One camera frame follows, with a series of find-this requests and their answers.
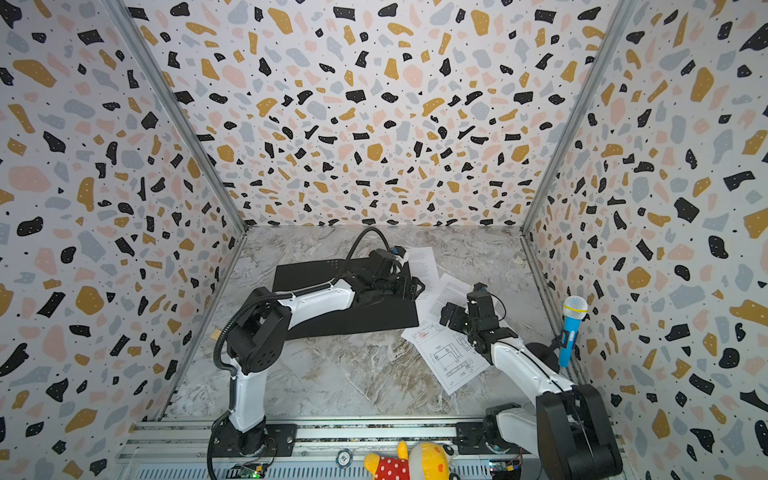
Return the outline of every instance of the pink spot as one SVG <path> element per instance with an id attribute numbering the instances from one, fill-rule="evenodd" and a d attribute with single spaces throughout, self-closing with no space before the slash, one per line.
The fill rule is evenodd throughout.
<path id="1" fill-rule="evenodd" d="M 80 282 L 82 280 L 93 280 L 94 278 L 96 278 L 96 272 L 83 267 L 78 268 L 77 273 L 74 275 L 75 282 Z"/>
<path id="2" fill-rule="evenodd" d="M 422 26 L 422 21 L 419 20 L 419 15 L 416 13 L 416 8 L 413 5 L 411 5 L 410 14 L 411 14 L 411 25 L 413 25 L 414 27 Z"/>
<path id="3" fill-rule="evenodd" d="M 58 58 L 54 57 L 51 53 L 48 54 L 48 64 L 56 70 L 60 71 L 61 74 L 65 77 L 69 77 L 69 70 L 58 60 Z"/>
<path id="4" fill-rule="evenodd" d="M 89 135 L 91 133 L 91 124 L 87 121 L 79 121 L 74 129 L 82 134 Z"/>
<path id="5" fill-rule="evenodd" d="M 563 18 L 560 22 L 560 31 L 565 31 L 566 28 L 571 24 L 571 14 L 567 13 L 563 15 Z"/>
<path id="6" fill-rule="evenodd" d="M 64 344 L 64 328 L 61 325 L 53 325 L 45 336 L 42 344 L 43 353 L 57 362 L 67 359 L 67 346 Z"/>
<path id="7" fill-rule="evenodd" d="M 611 123 L 617 125 L 621 119 L 624 118 L 624 113 L 626 111 L 627 109 L 624 106 L 623 98 L 614 100 L 614 102 L 611 104 Z"/>
<path id="8" fill-rule="evenodd" d="M 415 65 L 409 65 L 405 70 L 402 71 L 402 76 L 406 78 L 406 81 L 409 85 L 411 85 L 411 87 L 419 88 L 422 86 L 422 81 L 424 80 L 424 72 L 422 72 L 421 68 Z"/>
<path id="9" fill-rule="evenodd" d="M 56 270 L 56 258 L 54 257 L 53 250 L 50 248 L 41 248 L 38 250 L 38 254 L 35 255 L 35 266 L 39 270 L 46 272 L 48 275 L 55 275 Z"/>
<path id="10" fill-rule="evenodd" d="M 373 114 L 373 124 L 377 127 L 380 123 L 386 118 L 386 112 L 384 110 L 379 110 L 375 114 Z"/>
<path id="11" fill-rule="evenodd" d="M 63 15 L 57 16 L 56 21 L 66 31 L 72 31 L 72 27 L 74 27 L 74 22 Z"/>
<path id="12" fill-rule="evenodd" d="M 32 315 L 36 311 L 35 305 L 36 305 L 36 303 L 35 303 L 35 299 L 34 298 L 30 298 L 30 297 L 26 296 L 22 300 L 22 318 L 23 319 L 31 319 L 32 318 Z"/>
<path id="13" fill-rule="evenodd" d="M 160 22 L 160 25 L 162 25 L 163 28 L 168 28 L 168 18 L 165 16 L 163 12 L 161 12 L 160 10 L 155 10 L 154 17 L 157 19 L 158 22 Z"/>
<path id="14" fill-rule="evenodd" d="M 222 69 L 221 74 L 235 87 L 245 88 L 245 75 L 240 69 L 232 65 L 226 65 Z"/>
<path id="15" fill-rule="evenodd" d="M 36 339 L 40 336 L 41 330 L 36 326 L 20 326 L 18 334 L 25 339 Z"/>
<path id="16" fill-rule="evenodd" d="M 629 243 L 623 238 L 614 238 L 607 248 L 609 252 L 629 253 L 630 251 Z"/>
<path id="17" fill-rule="evenodd" d="M 218 27 L 221 25 L 221 22 L 219 22 L 219 19 L 216 18 L 216 15 L 208 9 L 207 6 L 203 3 L 203 13 L 205 14 L 205 18 L 214 26 Z"/>
<path id="18" fill-rule="evenodd" d="M 42 194 L 51 188 L 51 182 L 37 167 L 11 167 L 8 182 L 16 190 Z"/>
<path id="19" fill-rule="evenodd" d="M 703 118 L 700 118 L 695 124 L 694 124 L 694 131 L 702 135 L 707 132 L 707 130 L 710 129 L 710 124 L 704 120 Z"/>
<path id="20" fill-rule="evenodd" d="M 725 94 L 728 92 L 728 87 L 730 87 L 730 85 L 724 85 L 722 87 L 715 88 L 715 91 L 712 93 L 712 103 L 710 103 L 710 110 L 715 110 L 720 106 L 720 102 L 723 101 Z"/>

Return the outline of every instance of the black mounting plate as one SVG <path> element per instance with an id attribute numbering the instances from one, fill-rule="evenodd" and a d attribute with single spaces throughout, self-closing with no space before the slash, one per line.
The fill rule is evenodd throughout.
<path id="1" fill-rule="evenodd" d="M 460 455 L 506 455 L 495 452 L 488 447 L 485 441 L 485 430 L 483 429 L 482 422 L 456 423 L 456 439 L 454 444 L 458 447 Z M 512 443 L 507 454 L 516 454 L 519 451 L 520 446 Z"/>
<path id="2" fill-rule="evenodd" d="M 261 453 L 261 458 L 269 460 L 272 457 L 290 457 L 293 454 L 293 446 L 296 444 L 297 429 L 298 425 L 295 423 L 267 423 L 266 450 Z M 231 458 L 240 456 L 240 454 L 237 453 L 237 437 L 228 435 L 227 429 L 225 428 L 222 428 L 222 430 L 223 431 L 217 435 L 220 441 L 214 443 L 214 451 L 211 457 Z"/>

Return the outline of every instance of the gray spot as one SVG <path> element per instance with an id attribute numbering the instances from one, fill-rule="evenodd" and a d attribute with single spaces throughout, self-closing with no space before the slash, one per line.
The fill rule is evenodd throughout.
<path id="1" fill-rule="evenodd" d="M 488 117 L 488 113 L 491 111 L 491 108 L 481 101 L 476 101 L 475 104 L 472 105 L 472 108 L 469 109 L 469 111 L 478 120 L 485 120 Z"/>
<path id="2" fill-rule="evenodd" d="M 719 217 L 715 217 L 715 218 L 705 218 L 704 223 L 702 223 L 701 226 L 708 230 L 715 230 L 717 232 L 722 232 L 723 228 L 725 228 L 725 224 L 728 221 L 728 215 L 729 214 L 722 214 Z"/>
<path id="3" fill-rule="evenodd" d="M 119 91 L 120 88 L 109 78 L 109 74 L 106 71 L 92 68 L 91 73 L 94 75 L 96 82 L 104 87 L 109 87 L 114 91 Z"/>
<path id="4" fill-rule="evenodd" d="M 64 103 L 64 111 L 68 114 L 75 114 L 80 118 L 91 118 L 96 115 L 96 110 L 93 107 L 74 98 Z"/>
<path id="5" fill-rule="evenodd" d="M 139 125 L 139 121 L 136 120 L 136 117 L 134 117 L 133 114 L 128 114 L 125 118 L 125 126 L 128 128 L 128 130 L 136 130 L 136 127 Z"/>
<path id="6" fill-rule="evenodd" d="M 64 417 L 72 415 L 74 412 L 74 402 L 64 402 L 58 407 L 58 418 L 63 419 Z"/>
<path id="7" fill-rule="evenodd" d="M 581 170 L 581 168 L 584 166 L 584 162 L 589 160 L 589 150 L 584 149 L 581 152 L 579 152 L 579 155 L 576 156 L 576 160 L 574 161 L 574 166 Z"/>
<path id="8" fill-rule="evenodd" d="M 110 414 L 107 416 L 107 420 L 104 422 L 104 430 L 108 429 L 115 423 L 120 422 L 125 417 L 126 413 L 128 413 L 127 405 L 123 405 L 119 409 L 110 412 Z"/>
<path id="9" fill-rule="evenodd" d="M 299 65 L 300 67 L 309 67 L 310 61 L 306 59 L 303 53 L 301 53 L 301 50 L 298 48 L 289 48 L 286 50 L 286 55 L 291 57 L 293 61 L 296 62 L 296 65 Z"/>
<path id="10" fill-rule="evenodd" d="M 664 107 L 664 102 L 659 102 L 659 106 L 656 107 L 656 121 L 664 121 L 667 118 L 667 108 Z"/>
<path id="11" fill-rule="evenodd" d="M 715 323 L 717 324 L 717 333 L 719 333 L 720 341 L 728 343 L 730 339 L 730 322 L 728 322 L 728 317 L 716 316 Z"/>
<path id="12" fill-rule="evenodd" d="M 96 455 L 101 450 L 104 450 L 105 446 L 107 446 L 107 439 L 99 440 L 98 442 L 94 443 L 94 446 L 91 447 L 91 450 L 89 450 L 88 453 L 85 454 L 85 458 L 90 458 Z"/>
<path id="13" fill-rule="evenodd" d="M 139 170 L 144 166 L 144 160 L 141 159 L 141 155 L 136 150 L 123 150 L 120 153 L 120 162 L 123 167 Z"/>
<path id="14" fill-rule="evenodd" d="M 648 196 L 650 188 L 648 187 L 647 177 L 635 177 L 632 180 L 632 200 L 636 204 L 639 204 L 645 197 Z"/>
<path id="15" fill-rule="evenodd" d="M 93 2 L 81 3 L 79 10 L 82 18 L 90 18 L 96 15 L 96 7 Z"/>
<path id="16" fill-rule="evenodd" d="M 371 87 L 371 95 L 378 95 L 381 90 L 384 90 L 384 88 L 382 88 L 382 84 L 377 78 L 376 81 L 373 82 L 373 87 Z"/>
<path id="17" fill-rule="evenodd" d="M 197 85 L 195 86 L 194 92 L 197 94 L 198 97 L 202 97 L 206 93 L 208 93 L 208 87 L 203 85 L 202 81 L 197 81 Z"/>
<path id="18" fill-rule="evenodd" d="M 190 47 L 190 48 L 196 47 L 196 46 L 198 46 L 200 44 L 200 42 L 198 42 L 197 40 L 195 40 L 194 38 L 192 38 L 192 37 L 190 37 L 189 35 L 186 35 L 186 34 L 185 35 L 181 35 L 181 41 L 186 43 L 187 47 Z"/>
<path id="19" fill-rule="evenodd" d="M 472 56 L 475 57 L 475 60 L 478 62 L 478 66 L 480 68 L 490 68 L 491 67 L 491 59 L 488 56 L 488 52 L 486 52 L 483 49 L 475 50 L 472 52 Z"/>
<path id="20" fill-rule="evenodd" d="M 106 263 L 101 266 L 101 269 L 109 276 L 115 276 L 118 274 L 118 269 L 111 263 Z"/>
<path id="21" fill-rule="evenodd" d="M 5 39 L 5 43 L 21 53 L 29 51 L 29 43 L 13 30 L 8 30 L 8 37 Z"/>
<path id="22" fill-rule="evenodd" d="M 645 434 L 640 427 L 637 427 L 637 435 L 634 437 L 634 446 L 637 448 L 637 453 L 640 457 L 644 457 L 648 451 L 648 439 L 645 438 Z"/>
<path id="23" fill-rule="evenodd" d="M 54 465 L 45 458 L 40 458 L 35 463 L 35 480 L 51 480 Z"/>
<path id="24" fill-rule="evenodd" d="M 679 177 L 670 180 L 670 190 L 672 190 L 673 193 L 678 194 L 684 192 L 686 188 L 688 188 L 688 180 Z"/>
<path id="25" fill-rule="evenodd" d="M 731 387 L 730 380 L 723 373 L 713 373 L 712 380 L 719 383 L 725 389 L 729 389 Z"/>
<path id="26" fill-rule="evenodd" d="M 731 100 L 730 103 L 734 105 L 741 105 L 741 104 L 748 104 L 751 101 L 752 101 L 752 97 L 750 97 L 747 94 L 743 94 L 740 97 L 734 98 L 733 100 Z"/>
<path id="27" fill-rule="evenodd" d="M 42 115 L 38 114 L 38 118 L 44 124 L 51 125 L 53 128 L 56 128 L 58 130 L 61 130 L 62 128 L 64 128 L 64 125 L 65 125 L 64 118 L 57 117 L 56 115 L 53 115 L 53 114 L 50 114 L 46 117 L 43 117 Z"/>
<path id="28" fill-rule="evenodd" d="M 32 272 L 21 272 L 20 273 L 22 278 L 17 278 L 13 281 L 13 283 L 21 283 L 23 285 L 28 285 L 35 281 L 35 274 Z"/>
<path id="29" fill-rule="evenodd" d="M 237 7 L 227 15 L 227 20 L 232 25 L 242 25 L 248 22 L 248 4 L 245 0 L 240 0 Z"/>
<path id="30" fill-rule="evenodd" d="M 656 300 L 650 305 L 650 309 L 653 310 L 654 312 L 663 312 L 665 303 L 666 303 L 666 299 L 664 299 L 664 297 L 661 297 L 660 299 Z"/>
<path id="31" fill-rule="evenodd" d="M 248 100 L 248 97 L 244 93 L 237 92 L 234 97 L 237 100 L 240 100 L 240 103 L 243 105 L 250 105 L 250 100 Z"/>
<path id="32" fill-rule="evenodd" d="M 453 11 L 453 2 L 449 2 L 445 7 L 440 8 L 437 12 L 433 13 L 429 17 L 429 23 L 432 25 L 445 25 L 451 19 L 451 12 Z"/>
<path id="33" fill-rule="evenodd" d="M 640 24 L 640 22 L 643 20 L 643 17 L 645 16 L 645 10 L 648 8 L 648 5 L 650 5 L 650 2 L 645 2 L 643 5 L 640 6 L 640 8 L 637 9 L 637 11 L 634 13 L 632 17 L 632 22 L 637 26 Z"/>
<path id="34" fill-rule="evenodd" d="M 78 240 L 80 240 L 80 253 L 90 258 L 94 262 L 98 262 L 107 253 L 101 243 L 96 240 L 93 234 L 87 230 L 78 234 Z"/>
<path id="35" fill-rule="evenodd" d="M 675 115 L 672 117 L 672 130 L 670 130 L 670 139 L 674 143 L 679 145 L 683 142 L 683 139 L 685 138 L 685 126 L 685 118 L 682 118 L 680 115 Z"/>
<path id="36" fill-rule="evenodd" d="M 45 208 L 58 208 L 59 210 L 67 210 L 71 205 L 71 201 L 61 197 L 51 197 L 45 201 Z"/>
<path id="37" fill-rule="evenodd" d="M 750 289 L 750 285 L 752 285 L 752 279 L 754 276 L 755 274 L 748 266 L 740 263 L 739 273 L 736 275 L 736 279 L 733 282 L 736 284 L 736 286 L 739 287 L 739 290 L 746 292 Z"/>
<path id="38" fill-rule="evenodd" d="M 30 373 L 10 382 L 8 386 L 27 385 L 28 383 L 44 383 L 48 381 L 49 373 L 51 373 L 51 367 L 36 366 Z"/>
<path id="39" fill-rule="evenodd" d="M 253 125 L 250 123 L 244 121 L 242 124 L 240 124 L 240 137 L 243 139 L 243 142 L 245 143 L 253 143 L 256 141 L 256 139 L 253 137 Z"/>
<path id="40" fill-rule="evenodd" d="M 654 379 L 649 377 L 639 366 L 633 365 L 632 373 L 634 374 L 634 379 L 637 380 L 637 383 L 640 383 L 642 386 L 654 386 Z"/>
<path id="41" fill-rule="evenodd" d="M 670 300 L 676 309 L 699 303 L 704 300 L 706 294 L 700 286 L 680 285 L 677 290 L 670 293 Z"/>
<path id="42" fill-rule="evenodd" d="M 659 60 L 659 67 L 666 71 L 674 70 L 680 66 L 680 64 L 688 55 L 690 55 L 690 50 L 688 48 L 670 53 L 669 55 L 666 55 L 662 57 L 661 60 Z"/>
<path id="43" fill-rule="evenodd" d="M 318 120 L 326 119 L 326 108 L 323 107 L 321 104 L 317 103 L 316 101 L 311 101 L 306 106 L 306 111 L 308 111 L 314 118 Z"/>
<path id="44" fill-rule="evenodd" d="M 672 428 L 678 435 L 685 435 L 685 432 L 688 431 L 688 425 L 678 417 L 675 417 L 674 420 L 672 420 Z"/>
<path id="45" fill-rule="evenodd" d="M 467 56 L 464 55 L 463 51 L 457 50 L 456 47 L 453 48 L 453 59 L 456 60 L 456 63 L 464 63 L 464 60 L 467 59 Z"/>
<path id="46" fill-rule="evenodd" d="M 560 122 L 557 124 L 554 128 L 552 128 L 549 131 L 549 135 L 547 136 L 547 143 L 548 144 L 556 144 L 560 141 L 560 137 L 563 136 L 563 131 L 565 130 L 565 123 Z M 546 152 L 542 150 L 541 155 L 546 155 Z"/>
<path id="47" fill-rule="evenodd" d="M 736 60 L 735 50 L 723 53 L 720 58 L 717 59 L 717 70 L 727 70 L 733 64 L 734 60 Z"/>
<path id="48" fill-rule="evenodd" d="M 760 195 L 757 190 L 752 190 L 746 195 L 746 201 L 750 202 L 750 205 L 754 205 L 762 199 L 763 195 Z"/>
<path id="49" fill-rule="evenodd" d="M 726 447 L 733 453 L 733 456 L 741 455 L 744 451 L 744 438 L 741 435 L 741 429 L 744 427 L 744 422 L 741 419 L 737 419 L 733 424 L 733 428 L 720 440 L 723 441 Z"/>
<path id="50" fill-rule="evenodd" d="M 525 40 L 522 38 L 518 39 L 518 43 L 515 44 L 515 53 L 518 54 L 518 57 L 520 57 L 520 61 L 522 63 L 525 63 L 528 61 L 528 56 L 526 55 L 528 53 L 528 50 L 531 48 L 528 47 L 528 44 L 525 43 Z"/>
<path id="51" fill-rule="evenodd" d="M 397 141 L 407 141 L 408 135 L 411 133 L 411 122 L 400 122 L 400 125 L 395 129 L 395 132 L 397 133 Z"/>

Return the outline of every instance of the paper sheet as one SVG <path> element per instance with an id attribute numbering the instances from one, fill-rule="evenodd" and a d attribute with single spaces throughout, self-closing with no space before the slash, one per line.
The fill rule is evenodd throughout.
<path id="1" fill-rule="evenodd" d="M 439 323 L 445 303 L 463 305 L 470 291 L 472 287 L 467 283 L 444 274 L 424 299 L 419 326 L 402 333 L 402 338 L 414 344 L 449 395 L 488 368 L 488 362 L 469 345 L 466 335 Z"/>

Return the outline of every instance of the black cable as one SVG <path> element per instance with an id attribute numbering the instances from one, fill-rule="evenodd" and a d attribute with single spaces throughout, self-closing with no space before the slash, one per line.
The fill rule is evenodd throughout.
<path id="1" fill-rule="evenodd" d="M 496 298 L 496 300 L 498 300 L 498 302 L 504 307 L 504 316 L 498 320 L 499 322 L 501 322 L 503 319 L 507 318 L 507 306 L 504 304 L 504 302 L 502 302 L 502 299 L 498 298 L 496 295 L 494 295 L 491 292 L 488 292 L 488 293 L 490 293 L 491 296 Z"/>

